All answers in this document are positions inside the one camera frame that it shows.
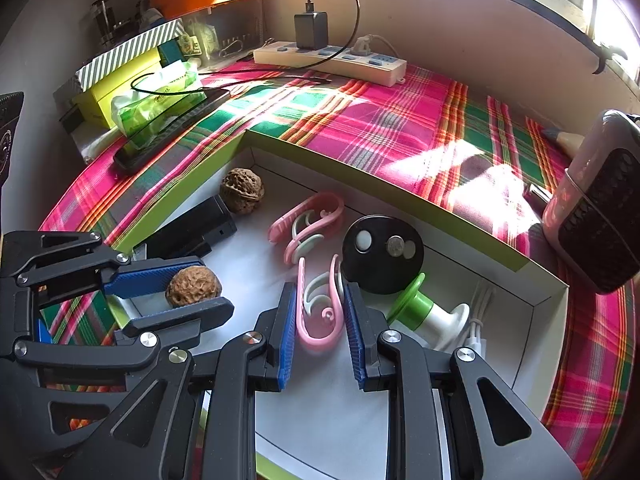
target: blue gripper pad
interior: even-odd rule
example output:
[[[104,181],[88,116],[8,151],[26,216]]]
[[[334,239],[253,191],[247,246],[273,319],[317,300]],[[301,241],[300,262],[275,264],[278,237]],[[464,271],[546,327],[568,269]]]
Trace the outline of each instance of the blue gripper pad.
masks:
[[[349,349],[351,350],[351,365],[353,366],[353,376],[358,381],[358,386],[362,390],[364,381],[367,378],[364,359],[364,343],[360,326],[356,319],[356,311],[353,306],[353,299],[348,286],[344,287],[344,324],[347,327],[347,337]]]
[[[172,277],[179,270],[193,265],[193,262],[189,262],[167,267],[156,267],[155,269],[136,270],[134,272],[126,272],[121,267],[116,279],[104,285],[104,293],[114,294],[127,300],[155,292],[164,292]]]
[[[282,341],[280,343],[280,368],[278,370],[278,386],[284,390],[291,377],[293,350],[296,343],[296,287],[293,287],[289,298],[287,319],[284,325]]]

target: pink speaker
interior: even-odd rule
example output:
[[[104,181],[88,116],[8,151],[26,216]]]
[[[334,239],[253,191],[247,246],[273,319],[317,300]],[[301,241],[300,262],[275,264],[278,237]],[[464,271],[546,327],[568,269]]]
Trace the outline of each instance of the pink speaker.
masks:
[[[549,243],[600,293],[640,270],[640,128],[632,118],[602,114],[542,219]]]

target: walnut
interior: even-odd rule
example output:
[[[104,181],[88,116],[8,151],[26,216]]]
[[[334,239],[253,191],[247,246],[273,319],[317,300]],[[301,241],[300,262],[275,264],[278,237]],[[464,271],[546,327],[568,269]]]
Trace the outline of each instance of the walnut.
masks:
[[[211,300],[222,294],[218,277],[205,266],[191,266],[172,277],[165,296],[173,306],[185,306]]]
[[[263,196],[262,179],[244,168],[233,168],[220,184],[220,197],[232,213],[249,214],[258,206]]]

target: plaid tablecloth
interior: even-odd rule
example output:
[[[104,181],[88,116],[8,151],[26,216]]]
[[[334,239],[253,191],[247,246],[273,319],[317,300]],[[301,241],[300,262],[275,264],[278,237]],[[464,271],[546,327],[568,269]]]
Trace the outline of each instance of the plaid tablecloth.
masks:
[[[232,77],[240,79],[208,82]],[[565,156],[535,121],[427,70],[409,67],[406,83],[393,88],[332,79],[329,86],[237,86],[233,99],[132,178],[118,177],[112,166],[122,145],[116,142],[74,182],[42,229],[98,231],[117,244],[191,168],[247,127],[383,178],[468,219],[569,284],[561,367],[543,421],[584,477],[594,474],[625,405],[633,297],[629,286],[607,296],[584,288],[549,249],[522,197],[530,182],[553,191]],[[95,295],[52,307],[46,319],[59,343],[108,344],[115,328]]]

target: green plastic knob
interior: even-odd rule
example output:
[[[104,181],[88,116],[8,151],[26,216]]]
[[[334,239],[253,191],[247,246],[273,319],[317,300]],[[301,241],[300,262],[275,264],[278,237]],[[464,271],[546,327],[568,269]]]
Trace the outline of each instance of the green plastic knob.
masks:
[[[400,294],[391,312],[386,316],[388,323],[397,319],[409,330],[415,331],[424,322],[433,308],[433,301],[420,292],[425,277],[424,272],[418,274]]]

